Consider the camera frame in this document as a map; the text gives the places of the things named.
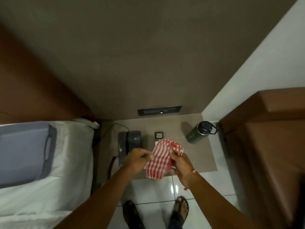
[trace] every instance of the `headboard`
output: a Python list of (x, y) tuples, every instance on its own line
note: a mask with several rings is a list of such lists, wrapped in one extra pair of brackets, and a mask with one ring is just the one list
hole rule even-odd
[(0, 123), (93, 119), (90, 109), (0, 25)]

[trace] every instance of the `white bedsheet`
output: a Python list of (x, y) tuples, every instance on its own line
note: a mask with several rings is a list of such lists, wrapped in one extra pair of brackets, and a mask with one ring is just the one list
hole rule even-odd
[(41, 217), (52, 220), (59, 216), (55, 221), (60, 221), (90, 196), (93, 129), (73, 121), (52, 121), (51, 124), (57, 128), (58, 140), (50, 176), (0, 189), (0, 228), (9, 228), (20, 220), (24, 222), (18, 224), (20, 228), (28, 228), (25, 222)]

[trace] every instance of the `red and white striped cloth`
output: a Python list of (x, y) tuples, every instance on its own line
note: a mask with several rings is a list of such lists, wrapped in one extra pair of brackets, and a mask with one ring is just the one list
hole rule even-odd
[(173, 149), (179, 156), (183, 154), (183, 148), (178, 143), (172, 140), (161, 139), (152, 151), (154, 159), (147, 162), (145, 166), (146, 177), (160, 180), (168, 173), (175, 164), (175, 161), (170, 158), (170, 149)]

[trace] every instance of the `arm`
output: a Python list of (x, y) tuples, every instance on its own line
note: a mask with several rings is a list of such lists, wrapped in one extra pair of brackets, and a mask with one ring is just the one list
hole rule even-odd
[(230, 204), (203, 177), (194, 170), (188, 156), (182, 157), (170, 151), (177, 162), (174, 172), (181, 183), (192, 192), (202, 213), (213, 229), (257, 229), (251, 220)]
[(107, 228), (127, 183), (151, 158), (149, 151), (133, 149), (128, 153), (124, 166), (93, 196), (63, 219), (55, 229)]

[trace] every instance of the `landline phone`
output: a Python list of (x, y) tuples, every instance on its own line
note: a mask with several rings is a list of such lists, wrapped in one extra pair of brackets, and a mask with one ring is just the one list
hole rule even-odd
[(143, 148), (141, 131), (119, 132), (118, 149), (120, 167), (124, 165), (127, 154), (134, 148)]

